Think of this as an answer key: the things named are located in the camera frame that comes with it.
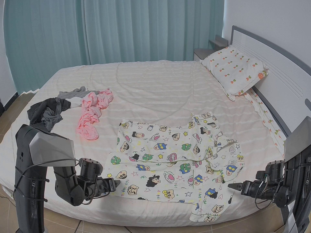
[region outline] green cartoon character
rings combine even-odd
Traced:
[[[182,150],[187,151],[187,150],[189,150],[190,148],[191,148],[191,144],[189,144],[189,143],[186,143],[186,144],[181,145],[181,149],[182,149]]]
[[[181,171],[182,174],[190,172],[190,169],[191,169],[191,166],[189,163],[181,164],[179,167],[180,167],[179,171]]]
[[[118,164],[120,164],[121,159],[119,157],[114,156],[111,158],[110,162],[112,163],[112,165],[118,165]]]
[[[145,154],[143,155],[142,159],[143,159],[144,161],[150,161],[150,160],[152,159],[152,157],[153,157],[152,154],[147,154],[147,153],[145,153]]]

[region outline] pink clothing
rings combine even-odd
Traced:
[[[114,96],[108,89],[99,91],[96,95],[94,92],[89,93],[82,99],[82,116],[78,122],[76,131],[88,140],[96,140],[99,135],[93,126],[94,122],[99,122],[101,109],[108,107]]]

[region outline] nightstand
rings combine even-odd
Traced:
[[[221,36],[215,36],[215,40],[208,40],[214,45],[214,49],[194,49],[193,60],[204,60],[210,54],[219,51],[228,46],[228,40],[222,38]]]

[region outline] curtain fold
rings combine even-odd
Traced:
[[[192,60],[223,12],[224,0],[6,0],[6,52],[21,93],[65,67]]]

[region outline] folded fabric with heart print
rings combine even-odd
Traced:
[[[180,127],[123,120],[102,175],[120,179],[115,196],[193,203],[190,220],[213,222],[234,199],[224,183],[243,165],[239,142],[207,112]]]

